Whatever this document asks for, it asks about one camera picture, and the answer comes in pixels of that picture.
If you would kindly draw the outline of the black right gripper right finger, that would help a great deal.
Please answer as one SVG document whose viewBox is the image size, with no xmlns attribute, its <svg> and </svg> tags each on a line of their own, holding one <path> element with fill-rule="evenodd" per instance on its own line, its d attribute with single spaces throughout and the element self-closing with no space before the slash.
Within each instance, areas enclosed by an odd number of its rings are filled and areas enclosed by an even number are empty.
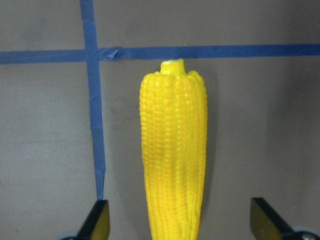
<svg viewBox="0 0 320 240">
<path fill-rule="evenodd" d="M 318 240 L 306 229 L 292 228 L 262 197 L 250 200 L 250 230 L 256 240 Z"/>
</svg>

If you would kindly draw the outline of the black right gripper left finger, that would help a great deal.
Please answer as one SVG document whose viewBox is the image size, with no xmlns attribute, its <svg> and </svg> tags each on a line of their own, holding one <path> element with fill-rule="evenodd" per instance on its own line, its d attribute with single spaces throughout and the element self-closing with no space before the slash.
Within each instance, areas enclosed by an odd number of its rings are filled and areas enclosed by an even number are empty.
<svg viewBox="0 0 320 240">
<path fill-rule="evenodd" d="M 97 200 L 78 233 L 61 240 L 107 240 L 110 236 L 110 211 L 108 200 Z"/>
</svg>

